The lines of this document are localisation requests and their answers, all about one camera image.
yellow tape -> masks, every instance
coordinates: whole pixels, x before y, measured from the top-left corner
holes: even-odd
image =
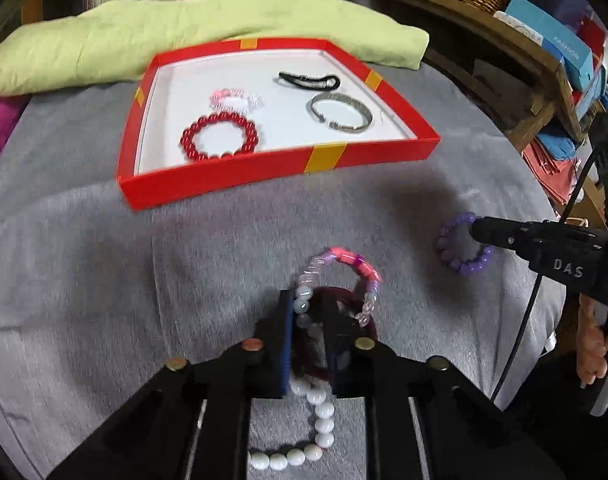
[[[334,142],[313,146],[313,152],[310,154],[304,173],[331,170],[337,165],[337,162],[339,162],[341,154],[345,149],[345,142]]]
[[[244,40],[239,40],[239,48],[242,50],[252,50],[257,48],[257,38],[245,38]]]
[[[140,105],[140,106],[142,106],[144,104],[144,92],[142,91],[141,86],[138,86],[138,89],[135,92],[135,101],[137,101],[138,105]]]
[[[366,83],[366,86],[372,89],[373,92],[376,92],[377,88],[379,87],[379,84],[382,82],[383,79],[384,78],[380,76],[377,72],[371,70],[369,76],[366,78],[366,81],[364,81],[364,83]]]

gray bedsheet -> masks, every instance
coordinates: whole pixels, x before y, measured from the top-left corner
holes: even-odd
[[[466,209],[541,220],[551,208],[520,156],[444,76],[377,67],[442,136],[428,160],[293,176],[146,212],[113,182],[135,85],[39,95],[0,158],[0,442],[27,478],[49,473],[169,356],[199,362],[248,336],[277,291],[328,245],[364,254],[385,284],[375,319],[396,352],[442,354],[486,394],[534,276],[498,251],[469,278],[437,261],[439,222]],[[326,283],[353,286],[347,269]],[[545,281],[498,405],[560,317]],[[309,438],[309,408],[254,402],[250,441]],[[337,402],[322,460],[249,478],[365,477],[359,400]]]

black hair clip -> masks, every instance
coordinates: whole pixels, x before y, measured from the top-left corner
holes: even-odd
[[[318,92],[337,90],[341,84],[339,77],[333,74],[314,78],[305,75],[289,74],[288,72],[279,72],[279,77],[302,90],[314,90]]]

black cable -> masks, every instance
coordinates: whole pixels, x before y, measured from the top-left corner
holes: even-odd
[[[608,141],[600,143],[597,149],[593,150],[592,153],[590,153],[590,156],[586,160],[586,164],[584,164],[584,167],[581,170],[581,174],[577,179],[575,189],[572,191],[570,199],[568,200],[568,203],[564,208],[564,211],[562,212],[558,223],[563,224],[568,219],[568,215],[570,215],[570,210],[572,209],[572,206],[575,205],[575,201],[577,200],[581,188],[583,187],[583,183],[586,180],[586,177],[588,176],[588,172],[590,171],[592,165],[595,163],[595,158],[597,157],[597,154],[601,152],[605,146],[608,146]],[[501,372],[500,380],[498,381],[497,386],[495,386],[495,389],[492,391],[492,395],[490,396],[490,400],[492,402],[495,402],[495,399],[497,398],[497,395],[499,394],[503,383],[506,381],[506,377],[508,376],[508,372],[510,370],[510,367],[512,366],[512,362],[515,360],[515,356],[517,355],[517,351],[519,350],[519,346],[521,345],[521,340],[524,337],[524,332],[526,331],[526,327],[528,325],[528,320],[530,319],[530,313],[532,312],[533,307],[535,306],[535,300],[537,298],[537,293],[539,292],[539,287],[542,283],[542,278],[542,274],[538,274],[535,278],[533,291],[530,293],[530,300],[528,300],[528,306],[524,311],[524,317],[521,319],[519,331],[517,332],[517,338],[515,339],[515,343],[512,346],[512,350],[510,350],[510,354],[508,356],[508,360],[506,361],[506,365],[504,366],[503,372]]]

brass screw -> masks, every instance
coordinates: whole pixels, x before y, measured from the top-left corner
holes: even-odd
[[[258,352],[263,348],[263,341],[257,337],[244,339],[242,341],[242,348],[247,352]]]
[[[375,348],[375,342],[370,337],[358,337],[355,340],[355,348],[359,350],[372,350]]]
[[[171,357],[168,361],[166,361],[166,368],[176,372],[177,370],[184,368],[187,363],[188,361],[184,357]]]
[[[439,370],[440,372],[450,368],[450,361],[441,355],[433,355],[432,357],[429,357],[426,364],[434,370]]]

